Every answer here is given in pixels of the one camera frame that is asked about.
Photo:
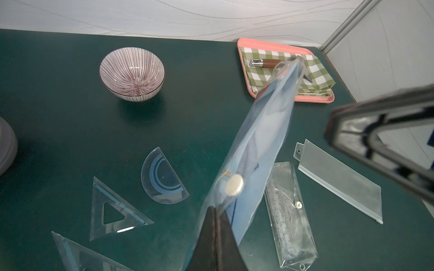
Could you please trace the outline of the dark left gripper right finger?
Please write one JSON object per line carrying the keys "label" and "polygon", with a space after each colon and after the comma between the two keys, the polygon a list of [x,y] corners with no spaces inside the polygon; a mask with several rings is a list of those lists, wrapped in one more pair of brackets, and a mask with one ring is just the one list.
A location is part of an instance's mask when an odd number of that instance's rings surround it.
{"label": "dark left gripper right finger", "polygon": [[217,271],[247,271],[226,212],[217,219]]}

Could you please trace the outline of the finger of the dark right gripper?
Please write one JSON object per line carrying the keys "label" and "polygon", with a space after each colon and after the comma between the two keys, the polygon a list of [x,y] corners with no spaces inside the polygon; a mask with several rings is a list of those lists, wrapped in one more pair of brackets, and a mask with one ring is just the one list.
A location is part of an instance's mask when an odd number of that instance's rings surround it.
{"label": "finger of the dark right gripper", "polygon": [[331,131],[330,145],[391,178],[422,200],[434,202],[434,172],[404,158],[379,140],[379,130]]}
{"label": "finger of the dark right gripper", "polygon": [[377,135],[393,129],[434,123],[434,86],[402,89],[331,112],[324,137],[333,147],[344,144],[340,135],[362,138],[368,149],[382,149]]}

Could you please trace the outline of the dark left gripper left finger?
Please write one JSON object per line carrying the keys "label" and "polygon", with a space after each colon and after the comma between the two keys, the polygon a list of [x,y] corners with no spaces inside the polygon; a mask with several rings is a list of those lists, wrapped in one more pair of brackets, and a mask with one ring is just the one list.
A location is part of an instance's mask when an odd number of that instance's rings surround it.
{"label": "dark left gripper left finger", "polygon": [[215,208],[209,207],[186,271],[215,271],[217,269],[216,239],[217,219]]}

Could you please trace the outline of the clear ruler set pouch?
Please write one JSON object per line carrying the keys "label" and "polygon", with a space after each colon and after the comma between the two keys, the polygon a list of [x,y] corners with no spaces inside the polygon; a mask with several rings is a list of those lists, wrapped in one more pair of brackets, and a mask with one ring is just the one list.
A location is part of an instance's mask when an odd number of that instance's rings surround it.
{"label": "clear ruler set pouch", "polygon": [[321,148],[305,140],[296,143],[298,170],[357,210],[383,224],[381,187]]}

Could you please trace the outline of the small clear triangle ruler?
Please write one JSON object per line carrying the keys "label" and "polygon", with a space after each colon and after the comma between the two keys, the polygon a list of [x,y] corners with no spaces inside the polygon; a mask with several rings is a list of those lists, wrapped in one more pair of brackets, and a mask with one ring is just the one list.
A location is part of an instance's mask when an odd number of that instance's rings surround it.
{"label": "small clear triangle ruler", "polygon": [[89,237],[91,241],[152,224],[154,221],[97,177],[93,178]]}

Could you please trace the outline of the blue clear protractor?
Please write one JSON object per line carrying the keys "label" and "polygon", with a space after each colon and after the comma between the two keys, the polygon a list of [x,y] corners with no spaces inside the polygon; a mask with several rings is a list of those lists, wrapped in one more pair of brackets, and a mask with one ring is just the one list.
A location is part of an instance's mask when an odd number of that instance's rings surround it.
{"label": "blue clear protractor", "polygon": [[176,204],[189,197],[187,189],[160,147],[151,151],[144,160],[141,183],[147,195],[161,204]]}

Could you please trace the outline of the blue printed ruler set card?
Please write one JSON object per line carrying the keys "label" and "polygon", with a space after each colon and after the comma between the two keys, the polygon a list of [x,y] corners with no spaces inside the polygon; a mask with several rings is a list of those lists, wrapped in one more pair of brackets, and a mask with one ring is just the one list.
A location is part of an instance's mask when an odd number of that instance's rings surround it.
{"label": "blue printed ruler set card", "polygon": [[202,205],[183,270],[192,258],[209,207],[215,208],[216,219],[227,213],[239,247],[287,137],[296,94],[305,74],[305,61],[281,62],[257,95]]}

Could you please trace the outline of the large clear triangle ruler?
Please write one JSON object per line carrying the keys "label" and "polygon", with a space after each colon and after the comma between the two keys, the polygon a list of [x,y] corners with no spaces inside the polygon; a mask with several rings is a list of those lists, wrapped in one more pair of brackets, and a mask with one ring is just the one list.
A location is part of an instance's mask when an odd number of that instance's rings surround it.
{"label": "large clear triangle ruler", "polygon": [[54,242],[67,271],[132,271],[106,256],[96,253],[52,231]]}

